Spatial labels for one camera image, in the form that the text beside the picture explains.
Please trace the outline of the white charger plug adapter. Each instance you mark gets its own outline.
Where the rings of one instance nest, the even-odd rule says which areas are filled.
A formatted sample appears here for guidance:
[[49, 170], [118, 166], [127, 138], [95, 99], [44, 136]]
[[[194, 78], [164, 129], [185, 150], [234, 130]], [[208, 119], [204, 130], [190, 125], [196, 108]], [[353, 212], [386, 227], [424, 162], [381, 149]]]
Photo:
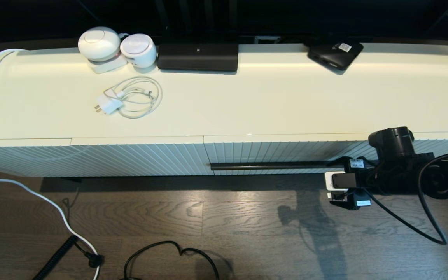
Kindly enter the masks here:
[[117, 99], [98, 98], [97, 105], [94, 107], [97, 113], [112, 114], [123, 106], [123, 102]]

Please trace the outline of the white flat device base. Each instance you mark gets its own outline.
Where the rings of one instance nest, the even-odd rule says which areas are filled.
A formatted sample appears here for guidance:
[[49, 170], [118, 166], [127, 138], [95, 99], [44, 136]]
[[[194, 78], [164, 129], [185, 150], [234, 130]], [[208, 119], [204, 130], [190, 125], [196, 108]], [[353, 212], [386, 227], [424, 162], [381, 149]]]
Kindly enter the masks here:
[[110, 59], [104, 61], [87, 60], [87, 65], [95, 74], [103, 74], [128, 64], [128, 61], [121, 53], [116, 54]]

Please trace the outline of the long black cabinet handle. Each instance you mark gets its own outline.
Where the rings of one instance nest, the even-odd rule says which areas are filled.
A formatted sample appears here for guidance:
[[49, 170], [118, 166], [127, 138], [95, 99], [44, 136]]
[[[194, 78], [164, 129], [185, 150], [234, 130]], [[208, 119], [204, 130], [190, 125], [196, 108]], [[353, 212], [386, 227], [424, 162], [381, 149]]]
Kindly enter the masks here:
[[341, 163], [328, 161], [259, 162], [259, 163], [211, 163], [213, 171], [240, 170], [314, 170], [319, 168], [343, 168]]

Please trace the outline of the white sideboard cabinet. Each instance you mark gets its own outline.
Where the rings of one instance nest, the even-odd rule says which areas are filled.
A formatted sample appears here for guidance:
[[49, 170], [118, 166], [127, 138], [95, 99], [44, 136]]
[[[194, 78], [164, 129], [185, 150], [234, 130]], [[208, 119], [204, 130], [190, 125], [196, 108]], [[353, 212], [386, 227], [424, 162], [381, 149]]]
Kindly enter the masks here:
[[0, 62], [0, 172], [85, 176], [73, 138], [373, 133], [407, 126], [448, 133], [448, 46], [365, 43], [342, 75], [302, 44], [242, 45], [236, 74], [143, 72], [162, 87], [149, 115], [94, 109], [107, 88], [140, 75], [97, 75], [76, 48]]

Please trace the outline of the black rectangular router box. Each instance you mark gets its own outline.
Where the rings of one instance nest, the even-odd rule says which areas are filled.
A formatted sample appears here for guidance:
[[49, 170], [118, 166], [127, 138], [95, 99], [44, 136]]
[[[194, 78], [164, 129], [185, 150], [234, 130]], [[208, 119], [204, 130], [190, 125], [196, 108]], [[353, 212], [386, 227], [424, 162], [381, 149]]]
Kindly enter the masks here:
[[160, 70], [236, 72], [238, 43], [161, 44], [157, 67]]

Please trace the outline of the small white round device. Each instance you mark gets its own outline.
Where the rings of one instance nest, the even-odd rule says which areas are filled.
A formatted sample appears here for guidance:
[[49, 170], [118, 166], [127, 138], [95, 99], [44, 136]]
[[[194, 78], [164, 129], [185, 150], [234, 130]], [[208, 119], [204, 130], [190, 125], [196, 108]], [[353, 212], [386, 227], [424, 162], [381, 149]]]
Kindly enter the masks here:
[[121, 53], [137, 68], [149, 68], [157, 59], [157, 49], [153, 39], [147, 34], [132, 34], [120, 44]]

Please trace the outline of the white fluted drawer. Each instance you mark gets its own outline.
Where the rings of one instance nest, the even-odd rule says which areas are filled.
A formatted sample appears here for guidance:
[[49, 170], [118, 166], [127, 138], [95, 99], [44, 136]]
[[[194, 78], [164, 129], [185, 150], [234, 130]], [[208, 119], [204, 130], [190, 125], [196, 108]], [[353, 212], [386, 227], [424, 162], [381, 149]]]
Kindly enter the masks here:
[[[341, 156], [364, 156], [377, 161], [376, 149], [368, 144], [370, 133], [299, 135], [204, 136], [204, 147], [211, 164], [334, 161]], [[448, 154], [448, 133], [413, 132], [417, 154]], [[286, 170], [216, 170], [215, 175], [324, 173], [340, 168]]]

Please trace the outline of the black set-top box with sticker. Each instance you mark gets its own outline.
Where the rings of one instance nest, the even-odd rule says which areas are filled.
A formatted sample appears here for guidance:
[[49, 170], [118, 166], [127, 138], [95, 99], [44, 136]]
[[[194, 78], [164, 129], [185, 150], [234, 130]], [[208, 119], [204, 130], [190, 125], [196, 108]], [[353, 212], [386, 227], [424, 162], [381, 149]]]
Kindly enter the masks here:
[[348, 38], [319, 40], [308, 45], [307, 57], [327, 69], [345, 72], [363, 51], [364, 46]]

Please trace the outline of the large white round device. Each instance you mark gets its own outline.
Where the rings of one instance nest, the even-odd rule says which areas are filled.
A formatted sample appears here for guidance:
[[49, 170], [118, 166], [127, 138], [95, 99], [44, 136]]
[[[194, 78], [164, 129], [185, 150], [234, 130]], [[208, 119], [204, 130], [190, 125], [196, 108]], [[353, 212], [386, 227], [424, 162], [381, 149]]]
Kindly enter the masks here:
[[78, 50], [88, 60], [102, 62], [112, 59], [120, 52], [119, 34], [109, 27], [93, 27], [78, 39]]

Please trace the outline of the white fluted cabinet front panel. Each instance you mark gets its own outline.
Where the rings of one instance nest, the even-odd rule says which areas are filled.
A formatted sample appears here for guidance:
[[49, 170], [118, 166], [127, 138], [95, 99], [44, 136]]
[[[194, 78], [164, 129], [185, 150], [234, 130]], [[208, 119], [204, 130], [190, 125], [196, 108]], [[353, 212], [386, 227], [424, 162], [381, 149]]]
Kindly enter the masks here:
[[85, 176], [212, 175], [202, 136], [73, 138]]

